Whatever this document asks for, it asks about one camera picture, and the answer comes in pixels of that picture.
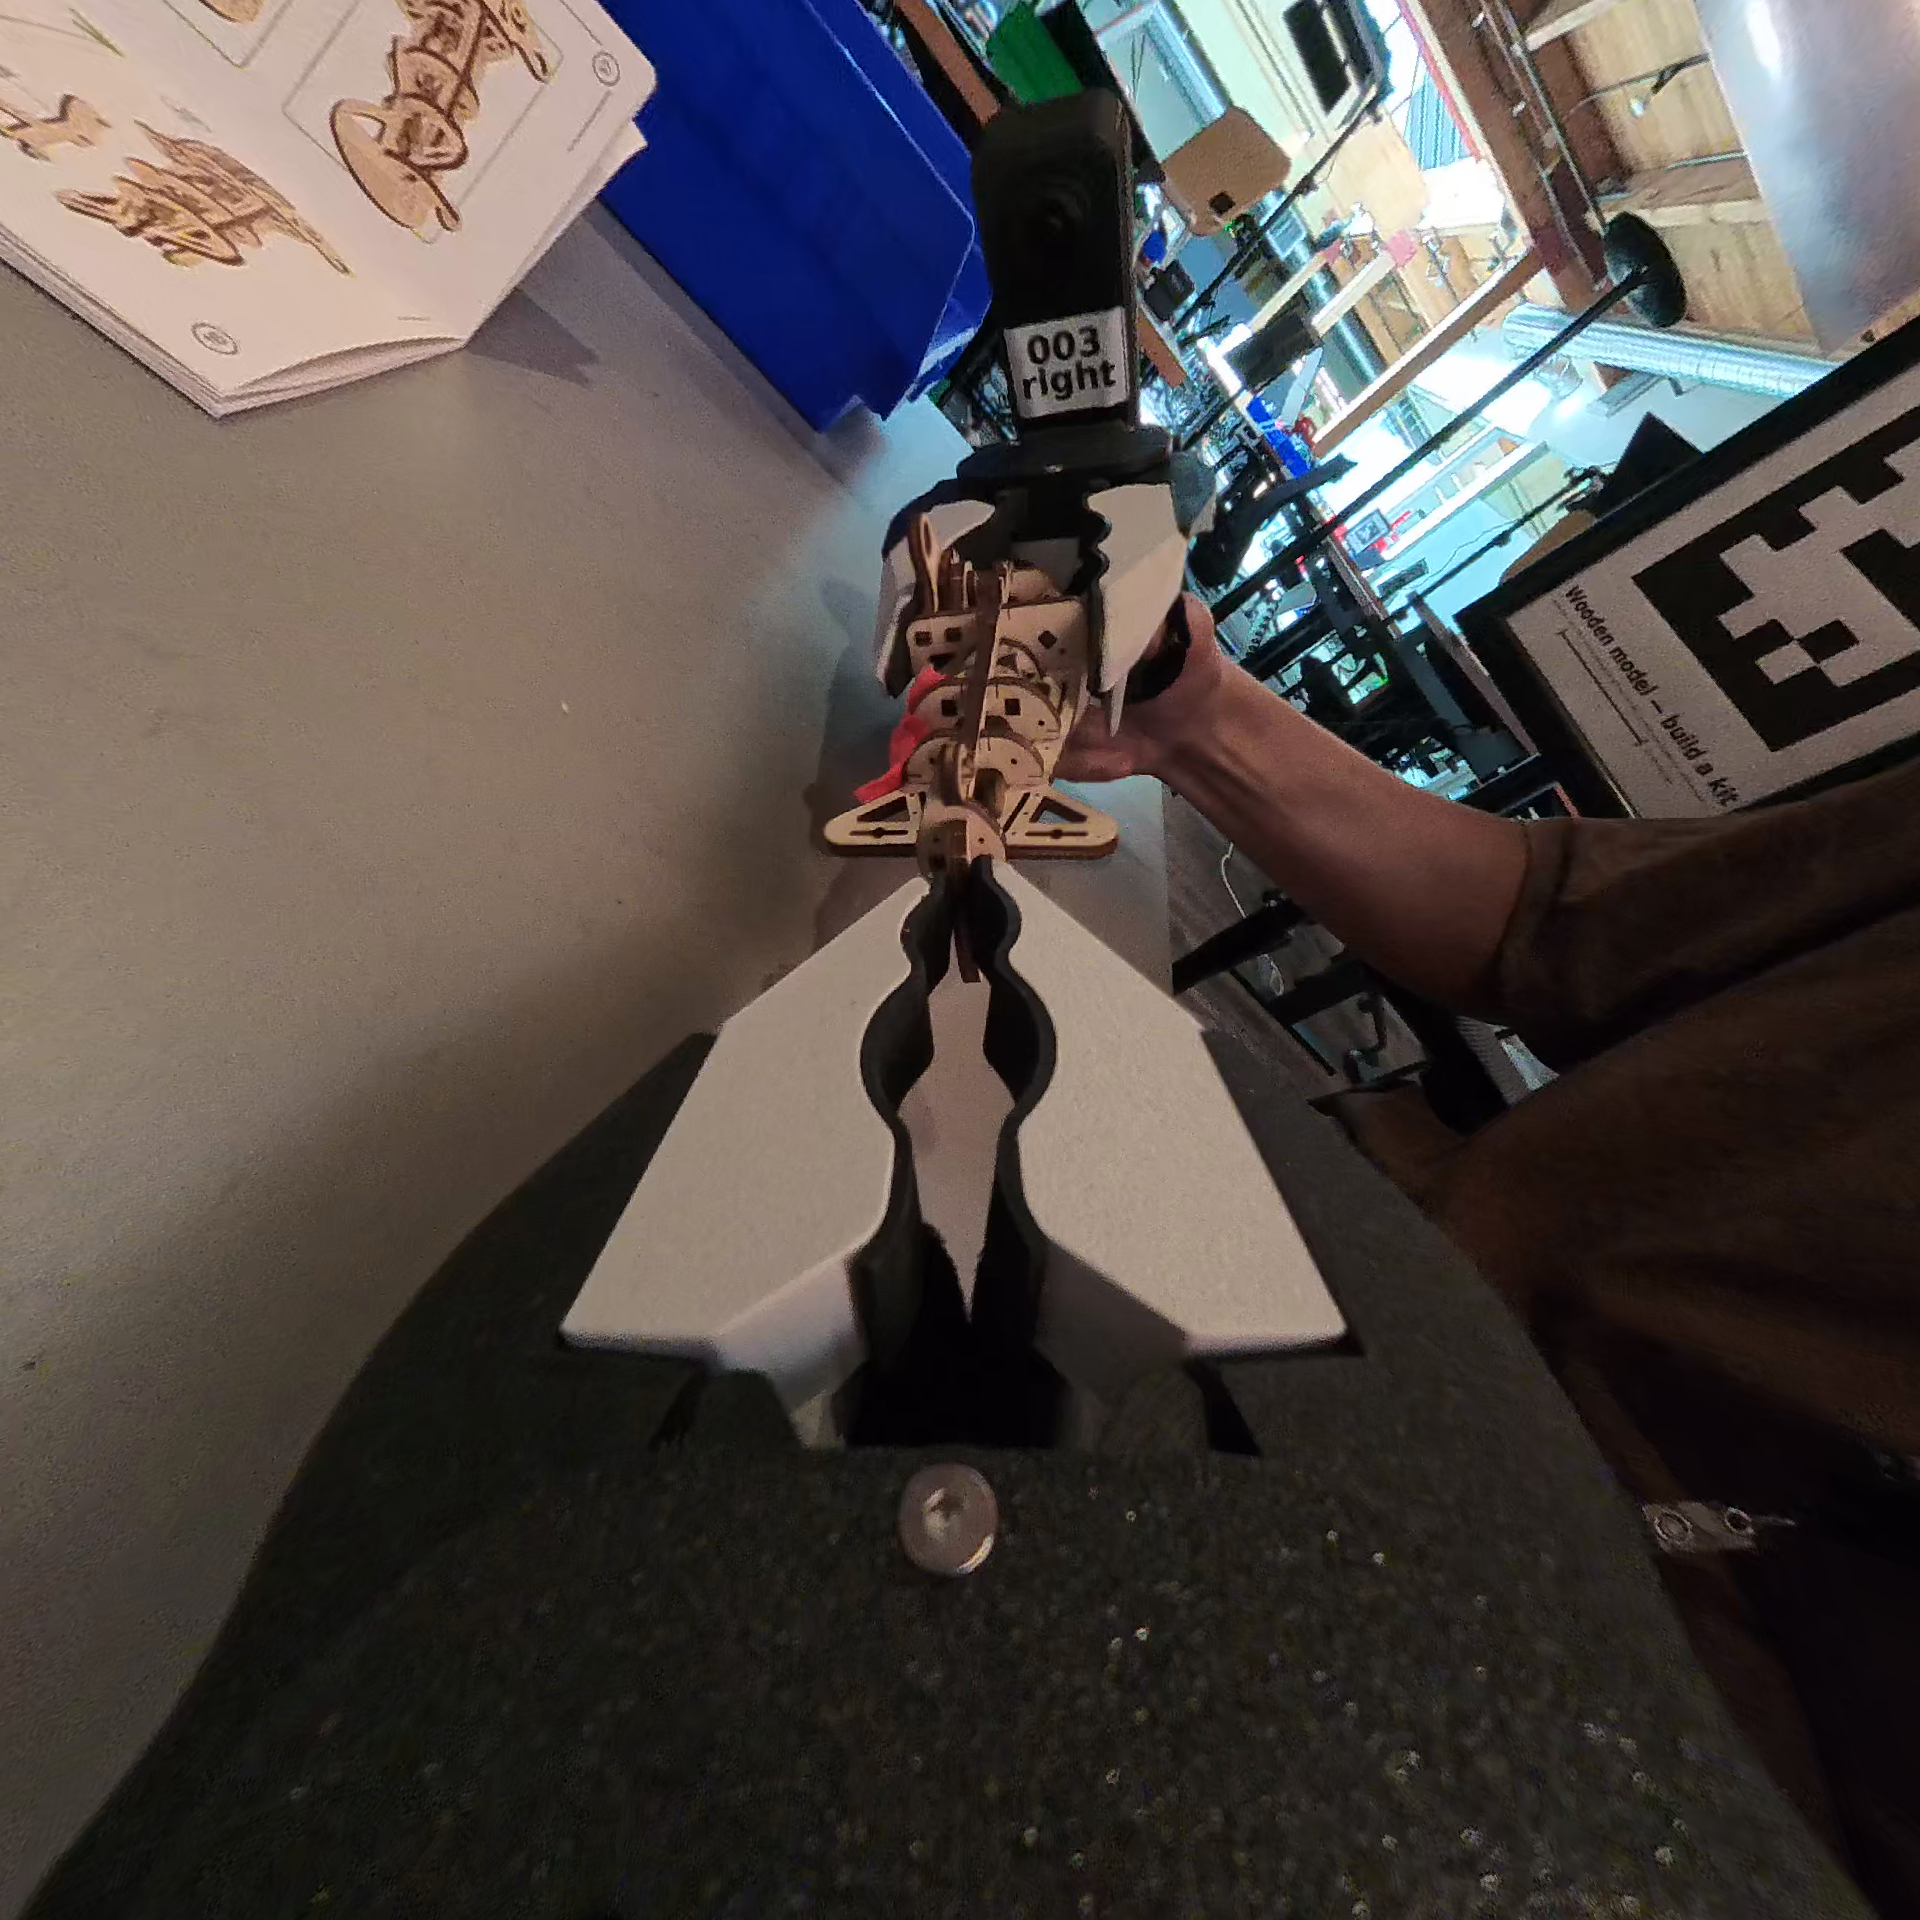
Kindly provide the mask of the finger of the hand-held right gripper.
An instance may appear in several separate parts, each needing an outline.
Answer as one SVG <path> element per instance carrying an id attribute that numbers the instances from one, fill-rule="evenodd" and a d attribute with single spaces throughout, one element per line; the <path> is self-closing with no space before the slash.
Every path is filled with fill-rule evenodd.
<path id="1" fill-rule="evenodd" d="M 961 500 L 912 500 L 886 527 L 879 544 L 872 674 L 889 697 L 898 697 L 909 680 L 909 667 L 903 666 L 905 624 L 936 607 L 946 556 L 961 536 Z"/>
<path id="2" fill-rule="evenodd" d="M 1184 595 L 1176 492 L 1165 476 L 1080 488 L 1071 540 L 1071 705 L 1125 707 L 1128 678 Z"/>

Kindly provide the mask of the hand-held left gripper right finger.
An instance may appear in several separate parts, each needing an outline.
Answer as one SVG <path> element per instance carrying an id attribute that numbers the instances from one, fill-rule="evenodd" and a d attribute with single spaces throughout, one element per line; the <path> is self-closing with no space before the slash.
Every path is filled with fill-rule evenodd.
<path id="1" fill-rule="evenodd" d="M 981 1352 L 1112 1407 L 1190 1362 L 1339 1348 L 1346 1318 L 1200 1023 L 1003 863 L 974 865 L 965 927 L 1011 1099 Z"/>

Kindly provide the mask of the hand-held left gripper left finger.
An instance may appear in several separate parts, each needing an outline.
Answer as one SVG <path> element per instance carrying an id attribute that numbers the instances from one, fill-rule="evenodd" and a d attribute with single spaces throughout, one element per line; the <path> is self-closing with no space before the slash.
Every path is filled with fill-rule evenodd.
<path id="1" fill-rule="evenodd" d="M 755 1377 L 811 1449 L 872 1435 L 961 1322 L 903 1122 L 949 940 L 909 881 L 717 1028 L 559 1322 L 570 1352 Z"/>

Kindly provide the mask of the wooden biplane model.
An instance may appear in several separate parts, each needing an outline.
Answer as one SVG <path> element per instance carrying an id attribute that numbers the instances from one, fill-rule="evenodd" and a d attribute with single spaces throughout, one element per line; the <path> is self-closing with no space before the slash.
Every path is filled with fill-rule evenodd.
<path id="1" fill-rule="evenodd" d="M 909 863 L 917 876 L 818 960 L 856 978 L 872 1010 L 905 993 L 923 1002 L 960 954 L 985 881 L 1019 860 L 1101 860 L 1111 817 L 1059 790 L 1058 759 L 1087 707 L 1071 705 L 1077 604 L 1058 566 L 946 556 L 939 602 L 903 630 L 907 687 L 883 764 L 823 824 L 823 846 L 850 860 Z"/>

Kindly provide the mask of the blue plastic bin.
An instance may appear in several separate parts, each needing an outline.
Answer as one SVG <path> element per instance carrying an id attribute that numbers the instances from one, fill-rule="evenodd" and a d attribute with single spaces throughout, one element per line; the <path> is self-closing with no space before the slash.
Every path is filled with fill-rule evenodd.
<path id="1" fill-rule="evenodd" d="M 610 3 L 649 58 L 603 203 L 811 426 L 883 419 L 992 300 L 971 160 L 854 3 Z"/>

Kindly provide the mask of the instruction booklet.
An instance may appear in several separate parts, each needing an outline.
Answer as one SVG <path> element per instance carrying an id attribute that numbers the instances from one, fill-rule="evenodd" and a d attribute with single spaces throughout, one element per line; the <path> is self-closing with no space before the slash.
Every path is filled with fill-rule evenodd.
<path id="1" fill-rule="evenodd" d="M 208 416 L 467 346 L 642 154 L 590 3 L 5 3 L 5 265 Z"/>

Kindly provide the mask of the person's right forearm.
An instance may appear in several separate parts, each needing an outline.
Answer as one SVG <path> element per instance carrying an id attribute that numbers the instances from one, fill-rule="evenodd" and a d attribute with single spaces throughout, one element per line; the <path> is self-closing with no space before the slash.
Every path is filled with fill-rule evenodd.
<path id="1" fill-rule="evenodd" d="M 1234 666 L 1167 783 L 1362 963 L 1454 1014 L 1491 1006 L 1522 824 L 1400 783 Z"/>

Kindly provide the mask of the person's right hand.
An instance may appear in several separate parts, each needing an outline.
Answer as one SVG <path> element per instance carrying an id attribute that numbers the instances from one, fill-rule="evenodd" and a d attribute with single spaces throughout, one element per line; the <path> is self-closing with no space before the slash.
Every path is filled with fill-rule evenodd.
<path id="1" fill-rule="evenodd" d="M 1154 777 L 1190 803 L 1270 798 L 1304 719 L 1229 660 L 1206 604 L 1184 592 L 1165 614 L 1125 695 L 1120 720 L 1090 705 L 1058 759 L 1066 783 Z"/>

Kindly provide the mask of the person's brown clothing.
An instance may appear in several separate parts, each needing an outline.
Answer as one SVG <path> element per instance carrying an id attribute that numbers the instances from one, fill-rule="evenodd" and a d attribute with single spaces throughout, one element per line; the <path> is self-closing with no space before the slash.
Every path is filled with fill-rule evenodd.
<path id="1" fill-rule="evenodd" d="M 1552 1071 L 1467 1137 L 1351 1096 L 1635 1508 L 1767 1775 L 1881 1915 L 1917 1888 L 1917 774 L 1696 824 L 1538 824 L 1469 1008 Z"/>

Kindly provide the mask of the black lamp pole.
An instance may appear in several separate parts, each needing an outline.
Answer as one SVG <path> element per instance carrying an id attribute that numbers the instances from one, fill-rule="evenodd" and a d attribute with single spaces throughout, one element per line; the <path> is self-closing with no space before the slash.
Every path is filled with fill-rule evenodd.
<path id="1" fill-rule="evenodd" d="M 1374 484 L 1351 500 L 1353 508 L 1371 504 L 1389 492 L 1402 479 L 1413 476 L 1425 459 L 1441 449 L 1451 449 L 1461 435 L 1477 426 L 1490 406 L 1498 406 L 1514 390 L 1525 386 L 1547 364 L 1565 354 L 1587 329 L 1606 321 L 1619 308 L 1631 308 L 1654 332 L 1672 329 L 1689 311 L 1689 296 L 1685 278 L 1678 271 L 1672 255 L 1641 215 L 1622 212 L 1613 218 L 1600 234 L 1600 264 L 1606 279 L 1598 292 L 1577 311 L 1550 323 L 1543 340 L 1530 347 L 1519 361 L 1511 364 L 1497 382 L 1472 395 L 1447 420 L 1422 433 L 1407 444 L 1398 459 L 1382 468 Z M 1536 278 L 1539 262 L 1536 251 L 1527 251 L 1495 278 L 1481 284 L 1465 302 L 1456 304 L 1439 323 L 1409 347 L 1405 347 L 1391 364 L 1387 364 L 1353 400 L 1319 431 L 1313 452 L 1320 464 L 1344 457 L 1346 446 L 1358 435 L 1385 416 L 1419 384 L 1419 377 L 1434 371 L 1454 347 L 1463 346 L 1481 323 L 1487 323 L 1497 308 L 1519 296 L 1525 284 Z"/>

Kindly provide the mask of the framed marker sign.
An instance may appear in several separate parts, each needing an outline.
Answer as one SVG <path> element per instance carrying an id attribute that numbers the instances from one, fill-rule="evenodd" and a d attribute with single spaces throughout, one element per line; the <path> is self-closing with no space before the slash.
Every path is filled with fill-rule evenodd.
<path id="1" fill-rule="evenodd" d="M 1456 624 L 1573 814 L 1712 820 L 1913 761 L 1917 321 Z"/>

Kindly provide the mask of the silver ventilation duct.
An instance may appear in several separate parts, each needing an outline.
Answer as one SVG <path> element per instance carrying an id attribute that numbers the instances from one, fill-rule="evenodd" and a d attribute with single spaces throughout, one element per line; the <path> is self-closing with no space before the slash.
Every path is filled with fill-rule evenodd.
<path id="1" fill-rule="evenodd" d="M 1840 361 L 1811 353 L 1720 338 L 1689 328 L 1645 328 L 1594 318 L 1578 328 L 1539 304 L 1514 304 L 1501 321 L 1501 343 L 1513 354 L 1539 353 L 1592 368 L 1667 379 L 1767 400 L 1789 400 L 1837 371 Z"/>

